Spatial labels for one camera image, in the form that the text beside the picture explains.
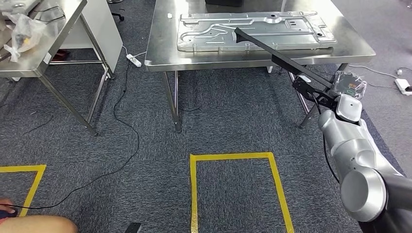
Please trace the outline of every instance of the knee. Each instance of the knee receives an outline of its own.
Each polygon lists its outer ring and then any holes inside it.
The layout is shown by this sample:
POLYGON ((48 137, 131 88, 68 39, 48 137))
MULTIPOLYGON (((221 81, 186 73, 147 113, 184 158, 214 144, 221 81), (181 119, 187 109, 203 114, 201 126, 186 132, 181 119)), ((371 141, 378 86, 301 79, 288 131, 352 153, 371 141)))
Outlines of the knee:
POLYGON ((71 220, 64 217, 56 217, 56 224, 59 225, 59 233, 77 233, 77 226, 71 220))

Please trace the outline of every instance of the power strip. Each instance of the power strip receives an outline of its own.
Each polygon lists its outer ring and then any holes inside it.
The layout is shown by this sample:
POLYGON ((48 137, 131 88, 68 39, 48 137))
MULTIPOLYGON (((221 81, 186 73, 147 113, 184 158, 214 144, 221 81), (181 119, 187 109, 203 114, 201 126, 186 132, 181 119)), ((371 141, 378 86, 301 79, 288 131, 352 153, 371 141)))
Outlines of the power strip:
POLYGON ((396 84, 396 86, 398 86, 400 92, 403 95, 406 95, 406 96, 412 95, 411 85, 409 85, 408 80, 406 80, 406 79, 395 79, 395 84, 396 84))
POLYGON ((136 57, 134 57, 133 55, 128 54, 126 55, 126 58, 129 59, 130 62, 135 64, 135 66, 141 67, 141 62, 138 59, 136 59, 136 57))

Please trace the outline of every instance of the stamped metal sheet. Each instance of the stamped metal sheet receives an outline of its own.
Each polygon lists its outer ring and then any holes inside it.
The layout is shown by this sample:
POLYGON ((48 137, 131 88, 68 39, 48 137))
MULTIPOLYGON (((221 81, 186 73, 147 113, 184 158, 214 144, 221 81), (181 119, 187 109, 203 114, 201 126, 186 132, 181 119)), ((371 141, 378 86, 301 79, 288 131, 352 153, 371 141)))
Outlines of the stamped metal sheet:
POLYGON ((177 48, 187 52, 262 50, 249 41, 236 43, 237 27, 276 50, 321 49, 336 44, 314 11, 211 13, 180 16, 177 48))

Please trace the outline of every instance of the floor marking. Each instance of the floor marking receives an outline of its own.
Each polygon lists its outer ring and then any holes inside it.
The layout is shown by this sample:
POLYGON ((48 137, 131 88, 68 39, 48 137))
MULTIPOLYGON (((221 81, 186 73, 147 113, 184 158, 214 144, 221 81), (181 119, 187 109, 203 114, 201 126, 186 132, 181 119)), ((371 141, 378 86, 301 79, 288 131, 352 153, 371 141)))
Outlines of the floor marking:
MULTIPOLYGON (((26 200, 23 206, 30 207, 33 201, 33 197, 37 191, 41 178, 43 177, 46 165, 35 165, 35 166, 0 166, 0 173, 6 172, 24 172, 24 171, 37 171, 36 177, 34 178, 32 187, 30 187, 29 193, 27 194, 26 200)), ((19 217, 26 216, 28 209, 22 209, 19 217)))
POLYGON ((272 152, 257 153, 240 153, 240 154, 190 154, 190 184, 191 184, 191 222, 190 232, 198 233, 198 213, 197 213, 197 184, 196 184, 196 162, 211 160, 229 160, 229 159, 268 159, 272 176, 275 181, 276 192, 279 197, 280 208, 285 221, 287 233, 294 233, 291 215, 286 203, 279 172, 277 171, 275 157, 272 152))

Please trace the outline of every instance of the metal table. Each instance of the metal table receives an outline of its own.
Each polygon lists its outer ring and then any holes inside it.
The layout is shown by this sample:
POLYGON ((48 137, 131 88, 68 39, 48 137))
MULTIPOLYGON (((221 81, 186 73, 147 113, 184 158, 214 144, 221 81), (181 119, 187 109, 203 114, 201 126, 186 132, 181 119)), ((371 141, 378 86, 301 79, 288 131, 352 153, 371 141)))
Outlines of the metal table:
MULTIPOLYGON (((110 78, 112 73, 103 56, 103 53, 96 42, 87 22, 85 21, 82 10, 87 4, 87 0, 43 0, 34 11, 43 11, 53 6, 59 6, 64 12, 65 18, 50 22, 46 27, 46 35, 44 35, 40 43, 31 50, 24 52, 19 57, 18 62, 10 62, 6 59, 0 62, 0 77, 37 77, 40 81, 61 101, 61 103, 68 108, 71 113, 87 127, 92 135, 97 135, 97 132, 91 127, 90 120, 92 118, 94 109, 99 99, 104 81, 110 78), (67 62, 51 62, 51 59, 63 44, 71 28, 76 20, 80 18, 84 28, 93 44, 93 47, 98 55, 96 61, 67 61, 67 62), (95 93, 92 106, 89 110, 87 118, 84 119, 80 113, 71 105, 71 103, 63 96, 63 94, 53 85, 49 78, 44 74, 49 65, 67 65, 67 64, 102 64, 104 67, 104 74, 101 77, 98 89, 95 93)), ((34 17, 36 13, 33 12, 30 17, 34 17)))
MULTIPOLYGON (((204 0, 157 0, 154 8, 145 65, 148 71, 164 71, 162 81, 166 89, 172 118, 178 132, 181 131, 181 122, 177 107, 177 71, 236 67, 269 67, 274 65, 271 61, 270 54, 265 51, 178 51, 176 41, 180 15, 268 11, 316 11, 332 31, 338 41, 333 49, 282 51, 283 54, 301 65, 342 64, 339 70, 344 70, 348 63, 368 62, 375 56, 373 49, 355 31, 330 0, 244 0, 242 7, 207 5, 204 0), (168 18, 168 13, 172 14, 172 18, 168 18), (172 96, 166 71, 175 71, 174 97, 172 96)), ((309 112, 303 98, 300 95, 299 98, 302 101, 306 113, 308 113, 307 118, 302 123, 302 126, 304 126, 314 111, 309 112)))

